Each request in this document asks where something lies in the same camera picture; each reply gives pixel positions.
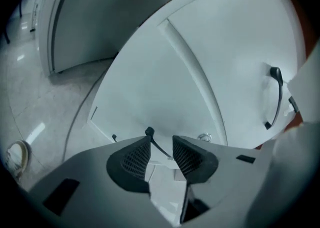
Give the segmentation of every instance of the door handle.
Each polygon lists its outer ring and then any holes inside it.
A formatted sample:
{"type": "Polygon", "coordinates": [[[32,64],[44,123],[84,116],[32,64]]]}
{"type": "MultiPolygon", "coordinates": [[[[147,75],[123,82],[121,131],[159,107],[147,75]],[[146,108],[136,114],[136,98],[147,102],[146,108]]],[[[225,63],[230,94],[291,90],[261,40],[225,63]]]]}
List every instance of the door handle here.
{"type": "Polygon", "coordinates": [[[270,129],[276,122],[277,117],[279,115],[279,111],[280,111],[280,105],[281,105],[281,100],[282,100],[282,94],[283,94],[283,79],[282,79],[282,75],[281,75],[281,70],[278,67],[273,66],[272,68],[270,68],[270,76],[275,79],[278,82],[279,85],[279,99],[278,99],[278,106],[276,108],[276,112],[275,112],[275,116],[274,119],[272,121],[272,123],[270,124],[270,122],[266,122],[264,124],[265,128],[268,130],[270,129]]]}

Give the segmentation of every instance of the cabinet door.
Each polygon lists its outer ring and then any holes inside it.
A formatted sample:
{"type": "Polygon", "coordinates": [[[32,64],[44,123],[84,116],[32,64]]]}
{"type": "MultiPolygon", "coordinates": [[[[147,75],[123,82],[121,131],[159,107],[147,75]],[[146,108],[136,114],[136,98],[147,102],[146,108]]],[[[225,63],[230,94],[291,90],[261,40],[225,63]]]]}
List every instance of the cabinet door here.
{"type": "Polygon", "coordinates": [[[220,108],[229,146],[254,148],[293,118],[287,83],[305,60],[290,0],[195,0],[168,18],[199,61],[220,108]],[[279,67],[284,80],[279,117],[279,67]]]}
{"type": "MultiPolygon", "coordinates": [[[[155,130],[155,141],[172,155],[172,136],[197,138],[211,133],[222,144],[222,120],[208,108],[201,91],[176,50],[157,27],[137,31],[116,57],[104,77],[90,121],[110,140],[143,136],[147,127],[155,130]],[[222,126],[219,131],[217,123],[222,126]]],[[[158,149],[151,160],[171,168],[174,161],[158,149]]]]}

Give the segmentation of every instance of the person's foot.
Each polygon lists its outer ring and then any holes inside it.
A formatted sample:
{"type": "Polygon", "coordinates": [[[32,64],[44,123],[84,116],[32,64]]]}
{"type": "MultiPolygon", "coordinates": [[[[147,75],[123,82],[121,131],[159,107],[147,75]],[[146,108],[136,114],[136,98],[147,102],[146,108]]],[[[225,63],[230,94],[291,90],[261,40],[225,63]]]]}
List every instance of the person's foot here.
{"type": "Polygon", "coordinates": [[[30,158],[30,149],[26,141],[18,140],[10,145],[6,151],[5,167],[12,176],[19,181],[30,158]]]}

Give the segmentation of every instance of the cabinet handle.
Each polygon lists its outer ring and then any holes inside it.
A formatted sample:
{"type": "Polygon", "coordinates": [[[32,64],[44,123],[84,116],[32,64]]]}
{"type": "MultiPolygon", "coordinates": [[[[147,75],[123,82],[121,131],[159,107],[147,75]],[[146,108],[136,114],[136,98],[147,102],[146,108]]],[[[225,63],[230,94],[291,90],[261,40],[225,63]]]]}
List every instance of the cabinet handle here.
{"type": "Polygon", "coordinates": [[[265,124],[264,124],[264,126],[265,126],[265,128],[268,130],[268,129],[270,129],[274,124],[275,124],[275,122],[276,122],[276,120],[277,120],[277,117],[278,117],[278,114],[279,114],[279,111],[280,111],[280,105],[281,105],[281,100],[282,100],[282,94],[283,94],[283,83],[284,83],[284,81],[283,81],[283,79],[282,79],[282,75],[281,75],[281,70],[280,70],[280,68],[278,68],[278,67],[272,67],[272,68],[270,68],[270,76],[272,77],[272,78],[274,78],[277,82],[278,82],[278,85],[279,85],[279,99],[278,99],[278,106],[277,106],[277,108],[276,108],[276,112],[275,112],[275,117],[274,117],[274,119],[273,119],[273,122],[270,124],[269,122],[266,122],[265,124]]]}

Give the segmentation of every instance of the white cabinet door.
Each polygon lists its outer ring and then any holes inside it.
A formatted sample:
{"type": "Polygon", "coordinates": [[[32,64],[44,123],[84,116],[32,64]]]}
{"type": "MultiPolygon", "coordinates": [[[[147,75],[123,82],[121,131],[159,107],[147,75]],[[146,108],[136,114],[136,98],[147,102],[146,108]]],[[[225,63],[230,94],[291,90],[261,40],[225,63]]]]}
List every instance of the white cabinet door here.
{"type": "MultiPolygon", "coordinates": [[[[155,130],[155,141],[172,155],[172,136],[197,138],[211,133],[221,144],[223,124],[208,108],[192,75],[157,27],[137,31],[116,57],[95,97],[90,119],[110,140],[143,136],[155,130]],[[221,122],[222,131],[216,123],[221,122]]],[[[178,168],[152,147],[151,160],[178,168]]]]}
{"type": "Polygon", "coordinates": [[[305,60],[300,24],[290,0],[195,0],[169,16],[199,61],[220,108],[229,146],[254,148],[291,121],[287,83],[305,60]],[[284,80],[279,117],[278,84],[284,80]]]}

